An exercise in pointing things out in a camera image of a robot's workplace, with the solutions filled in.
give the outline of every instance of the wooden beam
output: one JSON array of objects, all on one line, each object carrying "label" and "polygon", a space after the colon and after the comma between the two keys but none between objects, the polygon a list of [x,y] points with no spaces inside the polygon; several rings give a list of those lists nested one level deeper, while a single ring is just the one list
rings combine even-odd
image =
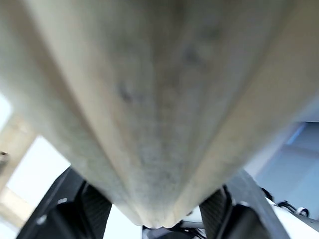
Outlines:
[{"label": "wooden beam", "polygon": [[0,216],[6,221],[22,228],[31,216],[34,208],[20,198],[17,194],[5,187],[0,194]]},{"label": "wooden beam", "polygon": [[15,168],[36,138],[33,128],[19,115],[13,114],[0,134],[0,151],[8,154],[8,161],[0,172],[0,193]]},{"label": "wooden beam", "polygon": [[133,222],[171,227],[312,101],[318,10],[3,1],[0,87]]}]

